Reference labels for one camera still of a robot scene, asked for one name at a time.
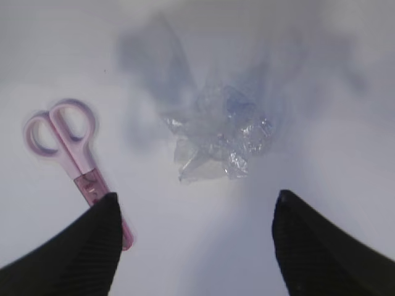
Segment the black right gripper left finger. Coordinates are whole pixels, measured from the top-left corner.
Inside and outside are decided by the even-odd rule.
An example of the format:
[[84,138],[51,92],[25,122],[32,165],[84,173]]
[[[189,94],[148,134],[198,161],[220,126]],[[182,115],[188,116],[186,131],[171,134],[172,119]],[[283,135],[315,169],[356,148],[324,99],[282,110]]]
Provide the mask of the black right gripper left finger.
[[58,235],[1,268],[1,295],[108,295],[122,252],[117,194],[106,194]]

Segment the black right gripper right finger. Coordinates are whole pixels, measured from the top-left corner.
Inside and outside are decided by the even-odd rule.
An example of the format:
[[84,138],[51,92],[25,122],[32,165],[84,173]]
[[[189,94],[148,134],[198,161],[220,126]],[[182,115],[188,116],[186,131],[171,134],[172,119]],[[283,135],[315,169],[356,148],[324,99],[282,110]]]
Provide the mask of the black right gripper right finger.
[[272,238],[290,295],[394,295],[394,261],[290,190],[276,200]]

